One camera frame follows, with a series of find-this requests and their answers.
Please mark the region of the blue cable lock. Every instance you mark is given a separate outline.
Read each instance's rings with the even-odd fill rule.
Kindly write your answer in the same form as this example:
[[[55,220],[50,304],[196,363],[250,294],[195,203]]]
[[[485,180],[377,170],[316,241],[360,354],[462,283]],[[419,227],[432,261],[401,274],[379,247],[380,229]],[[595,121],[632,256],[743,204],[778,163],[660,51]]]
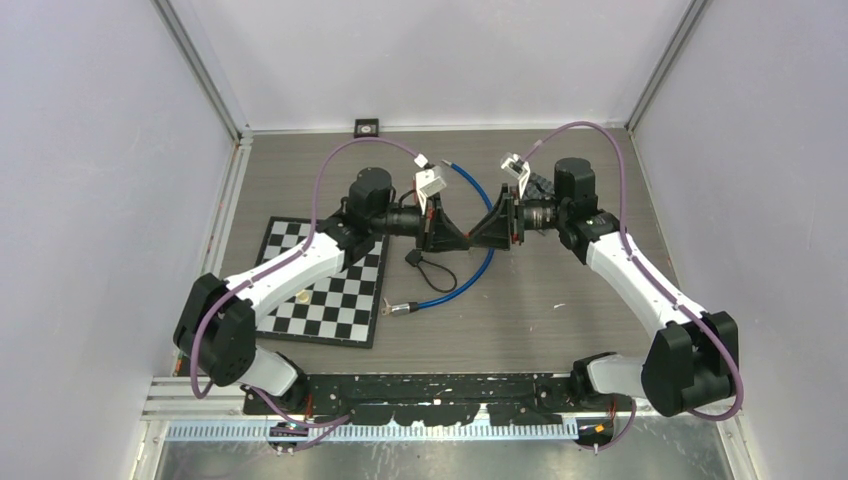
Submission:
[[[493,203],[490,200],[488,194],[485,192],[483,187],[479,184],[479,182],[465,169],[459,166],[456,163],[449,162],[444,160],[444,163],[452,170],[457,172],[460,176],[462,176],[479,194],[480,198],[483,201],[487,210],[490,210],[493,207]],[[433,300],[428,300],[419,305],[416,302],[407,302],[402,304],[392,305],[387,299],[383,298],[383,305],[380,307],[379,312],[383,316],[392,316],[392,315],[405,315],[415,313],[421,309],[429,309],[436,306],[443,305],[451,300],[457,298],[458,296],[465,293],[469,290],[486,272],[489,266],[492,263],[492,260],[495,255],[494,249],[489,249],[487,251],[486,256],[481,264],[481,266],[476,270],[476,272],[462,285],[457,286],[453,291],[442,295]]]

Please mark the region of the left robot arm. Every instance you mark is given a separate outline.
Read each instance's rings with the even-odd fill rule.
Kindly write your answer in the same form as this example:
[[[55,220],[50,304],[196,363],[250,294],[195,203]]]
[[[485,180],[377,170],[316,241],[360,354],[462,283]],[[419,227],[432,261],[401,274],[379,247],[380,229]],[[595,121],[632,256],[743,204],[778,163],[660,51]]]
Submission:
[[[207,273],[192,285],[174,332],[189,358],[190,385],[202,399],[210,385],[257,388],[280,412],[298,412],[307,398],[302,371],[284,355],[258,346],[257,322],[304,288],[357,263],[383,235],[422,239],[434,219],[437,195],[447,183],[441,167],[415,173],[413,206],[395,202],[391,175],[382,168],[359,172],[339,209],[310,224],[306,238],[273,259],[225,280]]]

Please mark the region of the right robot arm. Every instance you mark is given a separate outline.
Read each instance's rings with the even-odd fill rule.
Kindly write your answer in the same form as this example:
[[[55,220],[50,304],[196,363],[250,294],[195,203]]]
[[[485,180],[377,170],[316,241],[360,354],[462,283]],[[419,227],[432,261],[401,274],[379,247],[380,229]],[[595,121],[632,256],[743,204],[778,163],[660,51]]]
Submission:
[[[687,297],[637,248],[624,217],[599,206],[591,163],[564,158],[554,167],[553,190],[524,198],[529,163],[506,155],[502,170],[516,179],[471,230],[474,246],[507,250],[528,230],[557,231],[560,243],[619,297],[651,338],[647,355],[601,353],[575,362],[571,397],[596,410],[612,394],[646,399],[666,417],[690,413],[710,421],[735,416],[744,400],[739,331],[725,311],[709,312]]]

